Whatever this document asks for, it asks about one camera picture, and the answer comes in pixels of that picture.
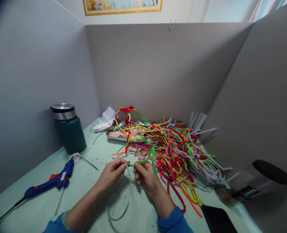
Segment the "gray partition wall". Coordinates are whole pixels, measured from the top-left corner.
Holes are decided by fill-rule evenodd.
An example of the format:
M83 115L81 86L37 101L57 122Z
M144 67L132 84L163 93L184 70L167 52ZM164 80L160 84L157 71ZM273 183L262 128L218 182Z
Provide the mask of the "gray partition wall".
M52 0L0 2L1 193L61 147L51 104L84 128L100 112L85 25Z
M211 127L205 147L232 175L256 159L287 172L287 5L254 23L208 111ZM287 232L287 187L245 206L263 232Z
M133 105L142 116L188 120L206 112L249 23L87 25L100 110Z

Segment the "framed picture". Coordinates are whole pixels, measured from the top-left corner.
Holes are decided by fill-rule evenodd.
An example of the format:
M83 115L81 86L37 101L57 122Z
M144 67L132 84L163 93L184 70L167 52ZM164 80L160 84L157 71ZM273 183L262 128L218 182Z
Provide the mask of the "framed picture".
M163 0L83 0L86 16L154 12Z

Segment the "green thermos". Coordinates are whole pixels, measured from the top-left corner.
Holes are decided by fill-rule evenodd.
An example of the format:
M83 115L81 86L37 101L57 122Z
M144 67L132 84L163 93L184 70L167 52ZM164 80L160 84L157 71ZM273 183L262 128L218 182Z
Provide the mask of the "green thermos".
M55 126L68 154L81 153L86 148L86 141L80 118L74 106L70 104L51 105L55 117Z

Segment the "smartphone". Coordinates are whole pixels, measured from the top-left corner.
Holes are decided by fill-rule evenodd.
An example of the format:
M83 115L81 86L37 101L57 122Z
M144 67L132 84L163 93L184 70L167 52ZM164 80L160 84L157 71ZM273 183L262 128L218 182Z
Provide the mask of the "smartphone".
M237 233L225 210L202 205L202 212L211 233Z

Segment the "light green tabletop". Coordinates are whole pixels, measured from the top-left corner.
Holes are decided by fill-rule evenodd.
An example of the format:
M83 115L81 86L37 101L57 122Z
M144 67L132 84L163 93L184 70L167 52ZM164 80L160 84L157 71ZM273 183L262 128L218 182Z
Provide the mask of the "light green tabletop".
M82 159L75 163L73 175L70 178L69 186L65 189L58 215L71 209L93 187L105 165L115 158L111 154L116 153L124 145L122 142L107 139L105 133L98 137L94 145L92 145L95 138L100 135L100 133L96 134L91 131L94 124L95 122L84 129L87 148L80 155L96 166L99 171ZM0 217L24 196L25 191L29 187L45 183L49 180L51 174L60 173L68 158L69 154L62 147L2 192L0 194ZM128 155L125 159L132 163L135 157L134 155ZM130 175L134 181L132 168L130 168ZM99 207L85 232L158 232L156 224L157 213L152 202L147 197L142 186L136 185L135 182L132 185L130 205L124 217L117 222L110 222L105 211L106 200L104 199L99 203ZM181 190L177 190L186 204L184 217L189 226L194 232L209 233L205 218L200 218L183 193L181 193ZM128 172L125 171L125 175L120 178L107 197L108 203L112 203L109 207L112 217L119 217L124 211L129 192ZM214 192L207 193L198 189L197 192L206 205L224 209L239 233L261 232L243 205L230 209L219 201ZM171 196L174 203L182 208L182 204L172 189ZM59 198L60 191L57 188L53 188L37 197L26 200L1 221L0 232L43 232L47 223L51 219L56 219L53 215Z

